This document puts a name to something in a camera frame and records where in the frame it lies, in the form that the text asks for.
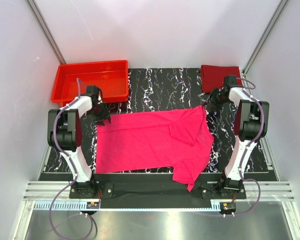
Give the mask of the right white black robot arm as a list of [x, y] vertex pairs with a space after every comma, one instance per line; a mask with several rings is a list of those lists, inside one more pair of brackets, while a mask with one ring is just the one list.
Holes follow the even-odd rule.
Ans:
[[238, 85], [237, 80], [239, 78], [235, 75], [225, 76], [223, 87], [215, 88], [204, 105], [208, 113], [219, 112], [225, 103], [237, 106], [233, 126], [234, 149], [215, 188], [218, 195], [225, 199], [241, 191], [250, 155], [268, 131], [269, 102], [256, 99], [246, 88]]

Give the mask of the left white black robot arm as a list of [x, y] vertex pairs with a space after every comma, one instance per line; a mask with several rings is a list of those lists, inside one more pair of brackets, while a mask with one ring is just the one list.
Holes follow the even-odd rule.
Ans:
[[93, 198], [98, 193], [98, 186], [90, 181], [93, 173], [82, 151], [81, 117], [85, 114], [92, 115], [96, 125], [103, 126], [106, 120], [111, 122], [103, 92], [95, 85], [87, 86], [85, 93], [79, 94], [64, 107], [48, 111], [47, 142], [66, 160], [73, 180], [83, 183], [80, 192], [87, 198]]

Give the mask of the bright pink t-shirt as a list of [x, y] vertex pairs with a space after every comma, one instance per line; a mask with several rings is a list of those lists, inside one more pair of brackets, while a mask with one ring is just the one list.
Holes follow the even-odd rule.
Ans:
[[214, 143], [206, 116], [201, 105], [113, 115], [97, 127], [96, 173], [172, 167], [173, 181], [191, 192]]

